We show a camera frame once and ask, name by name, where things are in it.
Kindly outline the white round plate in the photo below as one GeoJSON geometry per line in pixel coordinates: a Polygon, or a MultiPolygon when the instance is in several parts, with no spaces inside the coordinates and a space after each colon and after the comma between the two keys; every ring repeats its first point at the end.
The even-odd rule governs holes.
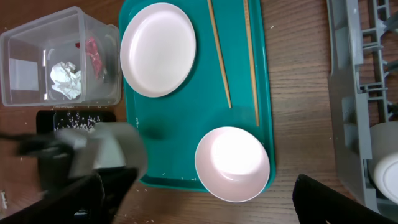
{"type": "Polygon", "coordinates": [[[188,77],[197,42],[188,16],[165,2],[140,10],[121,41],[120,62],[129,86],[149,98],[168,95],[188,77]]]}

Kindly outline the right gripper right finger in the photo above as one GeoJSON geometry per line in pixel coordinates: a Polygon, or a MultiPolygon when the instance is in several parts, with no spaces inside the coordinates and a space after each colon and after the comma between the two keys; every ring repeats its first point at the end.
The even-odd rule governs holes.
{"type": "Polygon", "coordinates": [[[390,223],[386,218],[315,179],[298,175],[292,200],[300,223],[390,223]]]}

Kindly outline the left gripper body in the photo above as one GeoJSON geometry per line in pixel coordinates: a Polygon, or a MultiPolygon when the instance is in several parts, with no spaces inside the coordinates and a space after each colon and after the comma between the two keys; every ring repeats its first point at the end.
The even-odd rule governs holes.
{"type": "Polygon", "coordinates": [[[84,177],[98,174],[101,177],[105,193],[103,217],[106,221],[103,223],[113,221],[123,198],[137,180],[137,169],[133,168],[100,169],[83,177],[69,178],[68,173],[72,166],[74,150],[57,139],[54,134],[11,135],[1,133],[1,139],[17,142],[17,155],[37,159],[40,185],[44,191],[43,199],[57,194],[84,177]]]}

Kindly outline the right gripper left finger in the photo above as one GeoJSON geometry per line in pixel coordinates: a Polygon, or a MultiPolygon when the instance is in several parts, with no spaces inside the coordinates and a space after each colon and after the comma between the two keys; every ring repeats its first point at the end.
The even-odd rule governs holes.
{"type": "Polygon", "coordinates": [[[84,177],[55,195],[1,220],[1,224],[103,223],[104,188],[98,174],[84,177]]]}

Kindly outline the grey bowl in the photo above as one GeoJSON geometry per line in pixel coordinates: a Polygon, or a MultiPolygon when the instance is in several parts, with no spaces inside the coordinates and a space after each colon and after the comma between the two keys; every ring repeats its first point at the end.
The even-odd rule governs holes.
{"type": "Polygon", "coordinates": [[[83,177],[100,169],[137,169],[138,179],[147,172],[144,141],[129,123],[96,123],[91,132],[63,128],[55,136],[74,150],[69,178],[83,177]]]}

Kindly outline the white tissue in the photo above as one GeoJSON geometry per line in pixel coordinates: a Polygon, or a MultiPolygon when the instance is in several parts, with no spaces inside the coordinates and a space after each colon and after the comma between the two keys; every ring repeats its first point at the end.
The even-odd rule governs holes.
{"type": "Polygon", "coordinates": [[[81,94],[81,71],[71,62],[59,62],[50,72],[52,89],[73,100],[81,94]]]}

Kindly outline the red snack wrapper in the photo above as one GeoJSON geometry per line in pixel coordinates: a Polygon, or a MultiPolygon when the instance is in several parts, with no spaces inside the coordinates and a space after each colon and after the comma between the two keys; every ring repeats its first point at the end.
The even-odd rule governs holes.
{"type": "Polygon", "coordinates": [[[97,80],[103,80],[106,75],[106,69],[104,67],[99,48],[93,37],[90,37],[85,42],[85,52],[89,56],[91,64],[94,68],[95,78],[97,80]]]}

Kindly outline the wooden chopstick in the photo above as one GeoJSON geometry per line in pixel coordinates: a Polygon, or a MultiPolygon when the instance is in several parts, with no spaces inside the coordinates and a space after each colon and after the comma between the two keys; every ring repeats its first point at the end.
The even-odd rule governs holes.
{"type": "Polygon", "coordinates": [[[221,76],[223,79],[224,90],[226,93],[226,99],[228,102],[228,107],[229,107],[229,109],[231,109],[232,102],[231,102],[231,96],[230,96],[230,92],[229,92],[228,78],[227,78],[226,70],[225,70],[225,66],[224,66],[223,54],[222,54],[222,50],[221,50],[220,38],[218,35],[218,29],[217,29],[217,25],[216,25],[216,19],[215,19],[215,13],[214,13],[214,9],[213,9],[212,0],[207,0],[207,4],[208,4],[208,10],[209,10],[209,14],[210,14],[213,35],[214,35],[214,39],[215,39],[215,45],[216,45],[216,51],[217,51],[217,55],[218,55],[219,65],[220,65],[221,76]]]}
{"type": "Polygon", "coordinates": [[[252,97],[253,97],[253,102],[254,102],[254,112],[255,112],[255,118],[256,118],[256,126],[259,126],[259,103],[258,103],[258,96],[257,96],[256,69],[255,69],[255,64],[254,64],[254,54],[253,54],[252,34],[251,34],[251,21],[250,21],[248,0],[243,0],[243,7],[244,7],[244,18],[245,18],[245,26],[246,26],[246,36],[247,36],[247,43],[248,43],[248,55],[249,55],[249,66],[250,66],[250,74],[251,74],[252,97]]]}

